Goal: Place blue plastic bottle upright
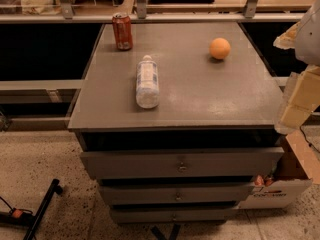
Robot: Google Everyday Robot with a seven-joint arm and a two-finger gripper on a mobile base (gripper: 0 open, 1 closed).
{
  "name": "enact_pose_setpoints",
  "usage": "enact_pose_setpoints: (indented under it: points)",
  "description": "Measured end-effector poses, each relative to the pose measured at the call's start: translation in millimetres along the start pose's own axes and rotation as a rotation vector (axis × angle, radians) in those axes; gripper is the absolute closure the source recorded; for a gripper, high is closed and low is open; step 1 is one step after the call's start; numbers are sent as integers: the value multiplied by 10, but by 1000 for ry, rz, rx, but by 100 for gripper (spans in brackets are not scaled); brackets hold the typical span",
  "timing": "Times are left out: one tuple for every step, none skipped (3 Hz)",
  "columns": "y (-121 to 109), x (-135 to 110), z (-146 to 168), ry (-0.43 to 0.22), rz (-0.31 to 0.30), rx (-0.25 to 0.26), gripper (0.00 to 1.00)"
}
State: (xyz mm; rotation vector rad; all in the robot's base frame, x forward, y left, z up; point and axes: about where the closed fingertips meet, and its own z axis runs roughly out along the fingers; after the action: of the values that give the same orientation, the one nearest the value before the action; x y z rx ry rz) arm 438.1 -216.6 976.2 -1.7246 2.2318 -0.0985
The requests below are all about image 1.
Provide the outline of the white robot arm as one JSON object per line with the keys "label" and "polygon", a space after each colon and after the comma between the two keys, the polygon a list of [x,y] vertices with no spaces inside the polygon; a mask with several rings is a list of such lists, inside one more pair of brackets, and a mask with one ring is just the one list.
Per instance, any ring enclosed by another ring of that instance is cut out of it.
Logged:
{"label": "white robot arm", "polygon": [[296,59],[307,64],[302,73],[292,73],[286,82],[275,123],[276,131],[286,135],[299,129],[320,106],[320,1],[278,36],[273,45],[293,49]]}

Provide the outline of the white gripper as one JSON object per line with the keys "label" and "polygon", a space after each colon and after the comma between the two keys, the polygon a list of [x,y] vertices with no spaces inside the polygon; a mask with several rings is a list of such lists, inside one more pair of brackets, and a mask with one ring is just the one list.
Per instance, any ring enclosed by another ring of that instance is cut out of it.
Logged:
{"label": "white gripper", "polygon": [[296,59],[307,64],[302,73],[291,73],[286,82],[275,122],[275,130],[286,135],[299,129],[320,105],[318,26],[299,21],[278,36],[273,46],[282,50],[293,49]]}

